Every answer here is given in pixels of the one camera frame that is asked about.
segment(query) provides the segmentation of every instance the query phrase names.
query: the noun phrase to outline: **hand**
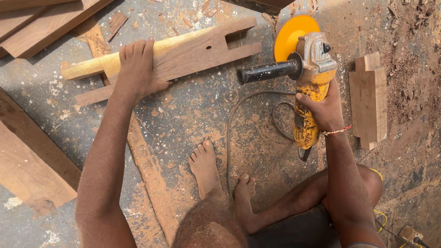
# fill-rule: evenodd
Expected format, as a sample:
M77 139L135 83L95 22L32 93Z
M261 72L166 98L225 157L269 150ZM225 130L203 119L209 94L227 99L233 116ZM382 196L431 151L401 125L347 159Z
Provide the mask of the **hand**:
M340 91L335 78L329 82L328 95L325 99L317 102L302 93L297 93L295 98L311 111L312 118L320 131L333 132L344 128Z
M120 49L121 70L115 92L133 101L138 101L153 92L165 90L171 82L159 81L153 76L153 43L139 40Z

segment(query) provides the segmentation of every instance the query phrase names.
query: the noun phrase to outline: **man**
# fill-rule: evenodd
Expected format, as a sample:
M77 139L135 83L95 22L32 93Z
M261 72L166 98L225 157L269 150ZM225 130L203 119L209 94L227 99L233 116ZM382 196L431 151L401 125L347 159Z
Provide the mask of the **man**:
M132 109L141 98L169 86L153 76L153 43L153 39L141 40L120 51L118 83L78 188L75 219L83 247L136 247L119 199ZM320 130L343 129L335 79L321 102L301 93L296 98L312 112ZM380 177L355 163L345 132L325 139L328 169L295 186L263 212L255 214L251 209L255 179L241 175L234 218L224 207L213 145L208 140L199 144L188 162L202 201L180 223L173 246L384 248L373 215L382 191Z

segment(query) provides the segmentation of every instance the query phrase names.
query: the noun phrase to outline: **leg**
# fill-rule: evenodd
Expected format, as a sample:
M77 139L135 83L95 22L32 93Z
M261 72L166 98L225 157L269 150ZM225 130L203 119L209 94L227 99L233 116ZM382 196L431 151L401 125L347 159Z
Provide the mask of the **leg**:
M188 159L202 201L179 225L173 247L246 247L239 225L224 207L224 194L216 168L213 145L204 141Z
M359 173L367 188L372 209L381 197L382 181L378 174L365 166L358 165ZM254 214L250 200L252 195L243 189L243 184L236 186L235 216L247 233L280 222L288 217L303 213L323 201L327 206L328 170L320 171L295 186L290 192L263 212Z

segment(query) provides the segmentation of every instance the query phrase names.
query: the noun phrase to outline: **dirty floor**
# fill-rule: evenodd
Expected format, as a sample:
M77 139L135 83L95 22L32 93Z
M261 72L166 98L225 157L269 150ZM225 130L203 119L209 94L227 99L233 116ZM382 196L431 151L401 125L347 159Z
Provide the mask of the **dirty floor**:
M215 145L222 186L226 185L226 123L231 108L255 90L294 90L288 78L239 85L235 69L272 62L274 32L290 17L312 15L333 47L338 62L346 124L351 123L348 72L354 59L379 51L387 68L388 137L371 152L360 141L348 137L355 159L383 175L383 196L377 210L388 217L386 227L398 233L411 225L424 234L431 247L440 247L441 237L441 27L439 1L429 0L418 9L418 1L397 0L399 19L390 29L394 15L388 0L297 0L278 18L266 20L264 6L245 0L211 0L209 9L218 12L208 18L201 12L203 0L115 0L96 14L100 29L108 35L108 22L115 11L130 18L109 46L112 53L132 41L156 40L218 25L227 19L254 16L257 26L243 38L244 43L262 42L263 52L216 68L174 80L165 91L140 101L135 108L146 153L131 154L126 148L121 208L139 247L167 247L173 228L197 201L198 189L187 157L198 143L210 139ZM419 22L416 15L427 16ZM197 22L193 28L182 18ZM87 152L105 113L107 101L79 107L75 95L102 87L99 76L75 81L60 76L62 62L91 59L89 46L70 34L51 44L31 59L0 59L0 86L29 114L66 155L82 168ZM314 148L308 162L297 158L296 146L274 128L270 112L273 103L291 97L261 94L244 102L232 122L233 180L243 172L257 179L253 210L265 209L291 187L327 166L324 140ZM293 113L280 106L276 118L286 132L292 132ZM149 177L134 161L148 161L159 173L164 187L148 193ZM75 200L41 217L15 199L0 185L0 244L2 247L79 247L74 221ZM168 206L173 218L164 219ZM399 240L385 231L380 236L388 248L398 248Z

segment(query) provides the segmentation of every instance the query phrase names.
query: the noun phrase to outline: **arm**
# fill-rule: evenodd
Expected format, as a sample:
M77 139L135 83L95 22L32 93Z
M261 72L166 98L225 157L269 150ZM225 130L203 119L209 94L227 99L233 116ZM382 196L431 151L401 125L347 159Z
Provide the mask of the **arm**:
M297 93L297 100L307 107L321 131L344 128L340 92L335 79L329 83L327 97L320 102ZM385 247L374 226L374 214L367 190L345 132L325 136L328 159L328 208L340 236L342 247L355 242Z
M78 187L75 219L83 247L136 247L120 208L120 194L132 110L141 98L169 85L153 77L153 43L141 40L120 51L118 82Z

